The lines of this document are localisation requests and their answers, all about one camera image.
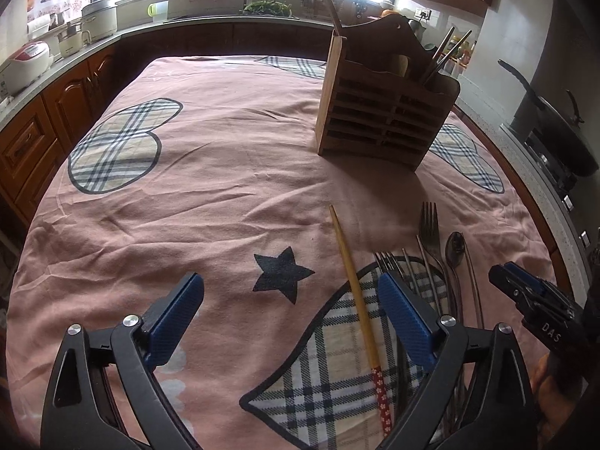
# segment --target plaid heart pattern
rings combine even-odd
[[[111,115],[92,128],[69,155],[71,183],[84,193],[103,194],[148,174],[161,150],[160,140],[151,131],[182,109],[178,101],[157,98]]]
[[[327,63],[323,61],[301,59],[299,57],[267,55],[266,57],[260,58],[257,62],[262,62],[284,71],[290,71],[306,78],[314,78],[317,80],[325,79],[325,67]]]
[[[429,150],[479,187],[504,193],[500,176],[479,155],[475,142],[457,126],[445,123]]]
[[[398,258],[400,266],[405,268],[403,261]],[[421,262],[412,258],[415,278],[424,299],[434,306],[433,291]],[[435,288],[447,308],[446,287],[441,276],[434,272]],[[379,275],[376,264],[358,273],[386,394],[390,401],[395,401],[397,341],[394,328],[377,300]],[[410,373],[409,394],[414,394],[424,373],[408,358],[403,363]],[[347,283],[316,315],[286,362],[245,394],[240,406],[298,448],[364,450],[379,445],[383,430],[376,388]]]

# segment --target cooking pot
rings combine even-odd
[[[525,88],[527,97],[536,107],[539,139],[548,151],[573,174],[586,177],[598,170],[598,163],[581,135],[579,124],[584,121],[579,116],[579,108],[575,96],[566,90],[573,103],[574,115],[556,110],[543,97],[539,96],[525,77],[510,64],[499,60],[498,64],[514,75]]]
[[[82,30],[87,30],[92,42],[114,35],[116,26],[116,5],[111,0],[98,0],[83,7],[81,11]]]

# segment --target red chopstick handle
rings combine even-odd
[[[377,408],[379,409],[379,418],[383,428],[383,437],[386,438],[392,431],[392,415],[389,412],[388,394],[385,390],[381,367],[371,369],[371,374],[373,374],[373,382],[377,394]]]

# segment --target human hand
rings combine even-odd
[[[563,395],[554,377],[548,372],[548,354],[539,359],[533,377],[530,379],[531,390],[537,397],[544,419],[538,428],[538,446],[545,445],[556,434],[559,428],[569,419],[575,409],[576,401]]]

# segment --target countertop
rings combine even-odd
[[[278,16],[251,16],[251,15],[232,15],[232,16],[201,16],[197,18],[185,18],[185,19],[174,19],[167,20],[161,23],[147,23],[142,25],[136,25],[134,27],[125,28],[119,30],[111,37],[95,42],[91,45],[83,47],[82,50],[70,57],[62,58],[56,61],[50,68],[36,79],[27,88],[21,91],[15,96],[10,102],[6,99],[0,103],[0,131],[4,129],[10,120],[23,109],[27,103],[33,100],[38,93],[40,93],[46,86],[52,81],[65,74],[69,69],[75,67],[80,62],[83,62],[92,54],[114,44],[122,38],[151,32],[158,29],[168,29],[174,27],[183,27],[190,25],[201,25],[209,23],[250,23],[250,22],[265,22],[282,25],[294,25],[303,27],[313,28],[326,28],[333,29],[333,25],[323,21],[310,20],[305,18],[284,18]]]
[[[32,99],[34,99],[46,86],[57,79],[62,74],[69,71],[80,62],[87,59],[90,55],[102,50],[109,45],[114,44],[122,38],[151,32],[157,29],[173,28],[189,25],[199,25],[205,23],[234,23],[234,22],[264,22],[295,25],[314,28],[329,28],[333,25],[327,22],[314,21],[298,18],[280,18],[274,16],[203,16],[198,18],[177,19],[162,23],[147,23],[135,27],[126,28],[118,31],[115,35],[101,40],[100,42],[87,45],[77,54],[67,58],[62,58],[55,62],[42,76],[34,81],[29,87],[21,91],[10,103],[5,100],[0,103],[0,131],[6,124]],[[527,153],[512,137],[510,132],[503,127],[501,123],[487,123],[470,106],[468,106],[459,96],[457,106],[461,108],[490,138],[490,140],[504,154],[507,161],[511,164],[515,172],[521,177],[521,180],[529,189],[533,199],[556,240],[559,251],[565,262],[565,266],[571,280],[571,285],[575,295],[575,300],[583,306],[586,300],[587,289],[589,288],[589,268],[585,256],[579,247],[579,242],[575,233],[568,212],[565,210],[557,194],[547,184],[545,177],[536,169],[536,166],[528,158]]]

